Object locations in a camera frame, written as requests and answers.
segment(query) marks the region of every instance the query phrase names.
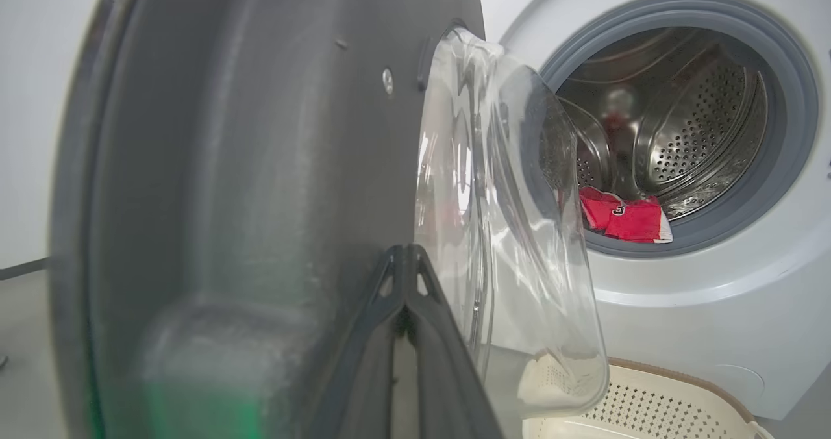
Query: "washing machine opening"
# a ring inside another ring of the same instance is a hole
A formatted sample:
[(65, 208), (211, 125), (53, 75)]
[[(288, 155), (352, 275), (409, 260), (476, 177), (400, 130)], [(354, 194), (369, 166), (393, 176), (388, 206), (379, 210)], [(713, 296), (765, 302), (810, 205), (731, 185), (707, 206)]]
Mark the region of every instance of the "washing machine opening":
[(813, 146), (808, 57), (745, 2), (631, 2), (570, 37), (540, 73), (578, 132), (578, 185), (653, 195), (671, 220), (665, 244), (586, 232), (601, 253), (668, 257), (730, 238), (787, 193)]

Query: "beige laundry basket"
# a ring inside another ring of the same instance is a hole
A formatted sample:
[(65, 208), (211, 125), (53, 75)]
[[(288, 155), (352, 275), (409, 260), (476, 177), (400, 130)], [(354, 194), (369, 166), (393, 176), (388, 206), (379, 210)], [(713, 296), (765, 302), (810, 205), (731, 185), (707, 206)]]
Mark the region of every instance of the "beige laundry basket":
[(523, 439), (773, 439), (712, 383), (637, 362), (609, 362), (609, 390), (593, 410), (527, 419)]

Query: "white wall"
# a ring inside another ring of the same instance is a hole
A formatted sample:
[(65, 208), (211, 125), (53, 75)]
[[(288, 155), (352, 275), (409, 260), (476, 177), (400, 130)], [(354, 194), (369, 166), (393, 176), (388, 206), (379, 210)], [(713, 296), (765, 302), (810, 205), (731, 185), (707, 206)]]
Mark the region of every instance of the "white wall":
[(97, 0), (0, 0), (0, 268), (47, 255), (66, 89)]

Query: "red garment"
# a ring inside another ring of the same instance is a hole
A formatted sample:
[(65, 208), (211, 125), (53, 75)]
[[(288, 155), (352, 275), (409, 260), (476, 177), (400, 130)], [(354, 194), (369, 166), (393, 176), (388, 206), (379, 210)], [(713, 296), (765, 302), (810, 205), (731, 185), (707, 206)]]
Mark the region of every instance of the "red garment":
[(655, 197), (626, 201), (615, 194), (593, 187), (580, 190), (580, 203), (591, 229), (603, 229), (605, 235), (636, 243), (673, 241), (669, 220)]

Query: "front-loading washing machine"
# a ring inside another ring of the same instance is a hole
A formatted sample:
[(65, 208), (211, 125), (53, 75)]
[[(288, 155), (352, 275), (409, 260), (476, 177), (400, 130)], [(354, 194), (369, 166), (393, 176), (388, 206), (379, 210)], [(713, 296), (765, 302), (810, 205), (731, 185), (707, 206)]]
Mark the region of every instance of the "front-loading washing machine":
[(578, 128), (579, 185), (670, 244), (586, 232), (608, 354), (783, 418), (831, 359), (828, 0), (481, 0)]

